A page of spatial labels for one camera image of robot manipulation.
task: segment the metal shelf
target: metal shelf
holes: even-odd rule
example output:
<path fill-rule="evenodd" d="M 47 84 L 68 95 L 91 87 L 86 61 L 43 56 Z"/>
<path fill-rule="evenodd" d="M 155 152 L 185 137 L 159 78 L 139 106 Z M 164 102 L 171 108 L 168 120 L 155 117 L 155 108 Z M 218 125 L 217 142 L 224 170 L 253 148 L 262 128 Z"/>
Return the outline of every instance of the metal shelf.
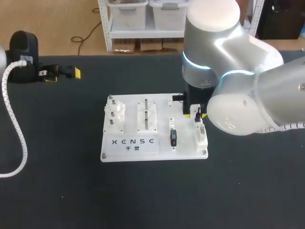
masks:
<path fill-rule="evenodd" d="M 109 21 L 111 26 L 110 36 L 113 39 L 118 38 L 181 38 L 184 37 L 182 31 L 163 31 L 156 30 L 154 26 L 153 11 L 151 7 L 147 8 L 146 12 L 146 28 L 145 30 L 117 30 L 113 18 Z"/>
<path fill-rule="evenodd" d="M 260 20 L 264 0 L 254 0 L 256 2 L 250 28 L 246 31 L 251 36 L 256 35 L 258 22 Z M 118 30 L 113 23 L 112 15 L 108 19 L 107 0 L 98 0 L 102 26 L 104 31 L 107 51 L 112 51 L 112 39 L 130 39 L 130 38 L 180 38 L 184 37 L 184 31 L 159 31 L 155 29 L 152 9 L 146 13 L 145 30 Z"/>

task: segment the black tabletop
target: black tabletop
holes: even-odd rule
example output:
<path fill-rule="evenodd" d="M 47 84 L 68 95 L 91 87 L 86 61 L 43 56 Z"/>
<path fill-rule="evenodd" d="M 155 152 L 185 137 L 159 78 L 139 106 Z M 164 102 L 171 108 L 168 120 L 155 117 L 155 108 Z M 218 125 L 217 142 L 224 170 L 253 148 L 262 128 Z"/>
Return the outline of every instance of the black tabletop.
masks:
<path fill-rule="evenodd" d="M 107 95 L 182 92 L 181 56 L 41 61 L 76 65 L 82 79 L 8 86 L 29 157 L 0 179 L 1 229 L 305 228 L 305 130 L 234 136 L 206 120 L 207 160 L 102 163 Z M 2 99 L 0 129 L 7 173 L 22 151 Z"/>

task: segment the yellow tag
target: yellow tag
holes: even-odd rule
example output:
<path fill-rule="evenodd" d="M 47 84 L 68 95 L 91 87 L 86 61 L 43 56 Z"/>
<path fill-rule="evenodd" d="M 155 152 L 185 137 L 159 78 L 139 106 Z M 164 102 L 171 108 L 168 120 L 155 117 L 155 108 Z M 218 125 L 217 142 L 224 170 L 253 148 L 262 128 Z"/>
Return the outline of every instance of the yellow tag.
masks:
<path fill-rule="evenodd" d="M 46 80 L 46 82 L 57 82 L 57 77 L 55 77 L 55 80 Z"/>
<path fill-rule="evenodd" d="M 75 68 L 75 78 L 80 79 L 81 78 L 81 71 L 77 68 Z"/>

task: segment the white plastic base plate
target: white plastic base plate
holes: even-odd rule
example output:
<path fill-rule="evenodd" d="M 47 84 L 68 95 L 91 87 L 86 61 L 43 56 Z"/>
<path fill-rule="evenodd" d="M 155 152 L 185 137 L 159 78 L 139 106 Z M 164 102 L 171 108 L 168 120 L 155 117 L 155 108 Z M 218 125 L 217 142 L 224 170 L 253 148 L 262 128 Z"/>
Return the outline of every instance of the white plastic base plate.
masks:
<path fill-rule="evenodd" d="M 114 161 L 151 161 L 151 160 L 185 160 L 185 159 L 206 159 L 207 137 L 198 147 L 198 125 L 195 123 L 195 113 L 198 105 L 191 106 L 191 117 L 186 118 L 182 113 L 182 103 L 169 102 L 173 95 L 178 94 L 133 94 L 133 95 L 112 95 L 116 101 L 125 103 L 125 119 L 123 132 L 112 133 L 108 131 L 109 120 L 104 120 L 102 139 L 102 162 Z M 156 106 L 156 119 L 151 122 L 148 115 L 148 130 L 145 131 L 145 120 L 141 130 L 138 130 L 139 122 L 145 114 L 139 114 L 143 110 L 145 99 L 150 104 L 148 111 Z M 177 146 L 172 147 L 170 141 L 170 118 L 174 119 L 174 128 L 177 132 Z"/>

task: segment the white storage bin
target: white storage bin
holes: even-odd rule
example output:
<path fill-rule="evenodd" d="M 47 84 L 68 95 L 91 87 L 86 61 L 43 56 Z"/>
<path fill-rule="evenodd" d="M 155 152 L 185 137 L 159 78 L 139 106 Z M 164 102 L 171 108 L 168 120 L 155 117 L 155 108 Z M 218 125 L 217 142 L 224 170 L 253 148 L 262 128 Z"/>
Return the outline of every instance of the white storage bin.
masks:
<path fill-rule="evenodd" d="M 184 30 L 190 0 L 150 0 L 156 30 Z"/>
<path fill-rule="evenodd" d="M 113 0 L 108 2 L 108 6 L 113 15 L 113 23 L 117 30 L 144 30 L 146 25 L 146 6 L 148 0 Z"/>

